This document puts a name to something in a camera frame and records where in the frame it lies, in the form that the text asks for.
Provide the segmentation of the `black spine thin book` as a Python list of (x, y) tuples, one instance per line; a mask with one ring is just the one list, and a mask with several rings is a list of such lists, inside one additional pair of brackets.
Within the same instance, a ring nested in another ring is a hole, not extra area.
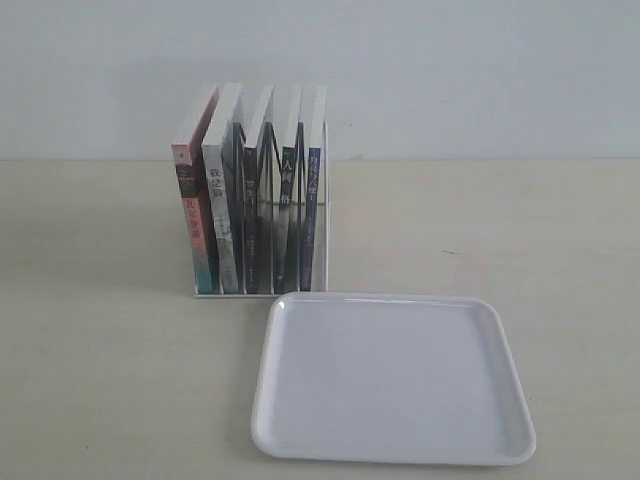
[(260, 249), (258, 228), (258, 163), (261, 135), (269, 112), (272, 110), (273, 85), (265, 85), (256, 102), (243, 144), (244, 179), (244, 268), (245, 288), (248, 294), (257, 294), (259, 288), (258, 255)]

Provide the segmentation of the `black spine white-title book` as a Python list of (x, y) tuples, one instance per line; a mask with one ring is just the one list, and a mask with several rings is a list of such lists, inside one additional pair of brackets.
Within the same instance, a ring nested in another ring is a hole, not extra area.
[(276, 293), (282, 293), (284, 291), (287, 243), (290, 225), (290, 207), (293, 195), (295, 170), (297, 166), (297, 135), (301, 102), (302, 86), (294, 85), (287, 116), (285, 135), (282, 141), (282, 154), (280, 157), (281, 185), (276, 229), (277, 249), (274, 263), (274, 290)]

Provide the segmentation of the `red teal spine book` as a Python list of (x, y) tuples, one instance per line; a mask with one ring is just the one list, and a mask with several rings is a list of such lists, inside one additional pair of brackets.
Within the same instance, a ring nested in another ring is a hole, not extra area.
[(219, 291), (217, 244), (202, 151), (202, 142), (218, 99), (217, 84), (203, 85), (171, 143), (198, 295)]

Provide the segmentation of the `blue moon cover book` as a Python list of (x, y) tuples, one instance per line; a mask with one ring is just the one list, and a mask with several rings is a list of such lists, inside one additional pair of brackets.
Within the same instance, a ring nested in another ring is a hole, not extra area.
[(302, 242), (300, 289), (310, 291), (312, 285), (317, 201), (324, 148), (324, 121), (327, 87), (318, 86), (313, 106), (308, 147), (305, 225)]

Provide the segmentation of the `white plastic tray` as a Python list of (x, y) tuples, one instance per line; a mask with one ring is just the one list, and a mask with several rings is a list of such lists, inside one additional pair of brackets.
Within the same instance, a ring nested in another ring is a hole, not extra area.
[(251, 437), (283, 459), (510, 466), (536, 434), (477, 298), (294, 292), (269, 311)]

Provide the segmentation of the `white grey spine book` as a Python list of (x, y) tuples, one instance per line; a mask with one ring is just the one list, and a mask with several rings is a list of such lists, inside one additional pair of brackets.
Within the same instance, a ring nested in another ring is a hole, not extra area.
[(235, 294), (240, 290), (239, 253), (234, 225), (233, 141), (241, 90), (240, 83), (226, 83), (223, 86), (201, 144), (219, 257), (221, 291), (224, 294)]

